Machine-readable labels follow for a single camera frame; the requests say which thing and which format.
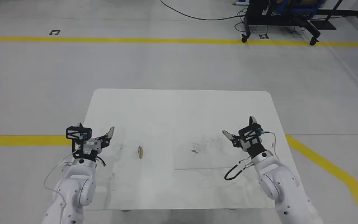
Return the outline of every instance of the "tabletop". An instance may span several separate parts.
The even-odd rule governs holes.
[[[103,135],[111,126],[115,131],[110,146],[99,155],[107,166],[98,164],[96,194],[87,208],[274,207],[253,167],[224,180],[225,173],[248,155],[234,148],[222,130],[237,134],[250,115],[276,134],[277,155],[298,174],[268,92],[96,90],[84,126],[92,128],[92,136]],[[272,152],[273,141],[272,135],[262,135],[262,144]]]

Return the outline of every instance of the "concrete floor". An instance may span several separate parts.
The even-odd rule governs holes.
[[[231,0],[167,0],[190,15],[233,16]],[[159,0],[6,0],[0,36],[240,39],[237,20],[195,21]],[[332,20],[321,41],[357,41],[358,19]],[[259,39],[266,27],[258,27]],[[269,27],[270,40],[308,41]],[[358,178],[357,48],[211,44],[0,42],[0,135],[64,134],[83,121],[97,88],[265,90],[286,134]],[[325,223],[355,223],[346,185],[291,149]],[[51,192],[44,178],[67,147],[0,148],[0,223],[39,223]],[[279,223],[273,209],[86,211],[85,223]]]

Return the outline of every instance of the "caster wheel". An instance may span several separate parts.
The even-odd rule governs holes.
[[[309,45],[313,46],[313,45],[315,45],[317,42],[318,42],[318,40],[312,39],[312,40],[309,42]]]
[[[243,34],[242,34],[241,41],[242,41],[243,43],[246,43],[246,41],[247,41],[247,37],[246,37],[245,35],[243,35]]]

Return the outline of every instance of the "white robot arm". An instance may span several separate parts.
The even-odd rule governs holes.
[[[275,209],[282,224],[323,224],[303,188],[299,187],[299,178],[261,144],[260,135],[264,133],[268,132],[262,130],[253,116],[249,119],[249,126],[239,130],[239,136],[223,131],[234,147],[242,148],[244,152],[249,153],[251,162],[246,167],[254,166],[262,190],[269,198],[275,200]],[[277,167],[261,173],[271,165]]]
[[[69,127],[66,133],[67,138],[72,139],[71,155],[74,161],[64,178],[51,189],[54,192],[54,203],[46,211],[42,224],[82,224],[82,207],[89,205],[95,194],[96,159],[102,149],[109,146],[114,127],[98,138],[91,138],[92,130],[82,125]]]

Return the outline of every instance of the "yellow floor line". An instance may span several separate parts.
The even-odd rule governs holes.
[[[59,42],[59,43],[150,43],[150,44],[236,44],[241,40],[163,39],[163,38],[70,38],[39,36],[0,36],[0,42]],[[248,40],[247,45],[309,46],[308,41]],[[318,42],[316,46],[358,47],[358,42]]]
[[[358,182],[357,180],[340,169],[324,157],[314,152],[307,146],[297,141],[292,136],[286,135],[290,147],[309,158],[318,166],[343,181],[349,188],[355,202],[358,205]],[[70,146],[71,141],[65,136],[0,136],[0,146]]]
[[[353,176],[349,175],[347,172],[345,172],[335,164],[329,162],[320,154],[303,145],[292,136],[286,135],[286,139],[289,146],[299,151],[302,155],[312,160],[318,166],[324,168],[327,172],[329,172],[339,180],[343,181],[349,188],[356,204],[358,205],[358,182]]]
[[[0,146],[70,146],[65,136],[0,136]]]

